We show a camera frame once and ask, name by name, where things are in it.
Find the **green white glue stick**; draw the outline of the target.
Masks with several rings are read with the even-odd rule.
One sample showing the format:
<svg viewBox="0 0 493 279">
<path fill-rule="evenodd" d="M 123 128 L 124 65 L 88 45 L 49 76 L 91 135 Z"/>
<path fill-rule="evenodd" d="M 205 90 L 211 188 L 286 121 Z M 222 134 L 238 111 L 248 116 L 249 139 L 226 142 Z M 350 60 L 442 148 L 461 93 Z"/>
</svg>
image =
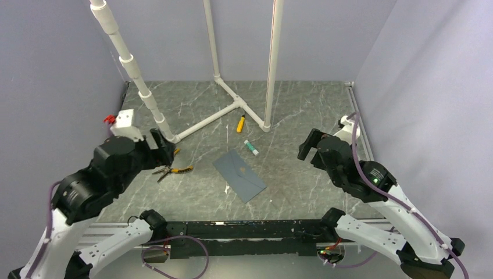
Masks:
<svg viewBox="0 0 493 279">
<path fill-rule="evenodd" d="M 259 151 L 256 149 L 256 147 L 248 140 L 244 141 L 244 144 L 247 146 L 247 148 L 255 155 L 258 156 Z"/>
</svg>

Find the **grey-blue envelope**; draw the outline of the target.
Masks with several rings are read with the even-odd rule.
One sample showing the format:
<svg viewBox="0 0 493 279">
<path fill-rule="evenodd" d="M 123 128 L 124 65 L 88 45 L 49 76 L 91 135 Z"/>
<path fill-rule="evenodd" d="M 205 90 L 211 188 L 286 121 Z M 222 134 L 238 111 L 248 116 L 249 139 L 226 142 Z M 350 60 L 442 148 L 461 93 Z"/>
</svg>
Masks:
<svg viewBox="0 0 493 279">
<path fill-rule="evenodd" d="M 267 188 L 235 149 L 216 159 L 213 165 L 243 203 L 248 203 Z"/>
</svg>

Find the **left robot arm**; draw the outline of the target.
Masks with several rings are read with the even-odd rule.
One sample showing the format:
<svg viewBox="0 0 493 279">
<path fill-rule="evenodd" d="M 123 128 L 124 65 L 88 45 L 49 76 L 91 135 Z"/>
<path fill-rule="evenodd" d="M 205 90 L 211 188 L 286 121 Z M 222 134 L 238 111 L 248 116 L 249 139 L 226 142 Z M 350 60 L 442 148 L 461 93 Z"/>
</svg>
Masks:
<svg viewBox="0 0 493 279">
<path fill-rule="evenodd" d="M 9 278 L 91 278 L 132 247 L 166 239 L 166 220 L 154 210 L 137 227 L 78 251 L 86 229 L 143 170 L 170 166 L 176 146 L 153 128 L 157 147 L 146 139 L 113 135 L 94 149 L 89 165 L 54 183 L 49 190 L 47 225 L 28 263 Z"/>
</svg>

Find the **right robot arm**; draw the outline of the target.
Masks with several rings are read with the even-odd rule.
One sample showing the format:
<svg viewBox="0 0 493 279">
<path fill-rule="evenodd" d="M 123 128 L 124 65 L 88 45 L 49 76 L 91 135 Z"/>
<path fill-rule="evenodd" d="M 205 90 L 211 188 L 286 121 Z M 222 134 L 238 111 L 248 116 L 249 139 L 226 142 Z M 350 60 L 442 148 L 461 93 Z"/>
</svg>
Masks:
<svg viewBox="0 0 493 279">
<path fill-rule="evenodd" d="M 325 171 L 331 182 L 382 214 L 396 232 L 366 224 L 342 210 L 330 208 L 320 219 L 327 241 L 337 238 L 362 244 L 395 262 L 409 278 L 451 278 L 451 259 L 465 244 L 431 225 L 403 193 L 395 177 L 380 163 L 357 160 L 353 147 L 336 135 L 312 129 L 300 144 L 298 159 L 316 153 L 311 164 Z"/>
</svg>

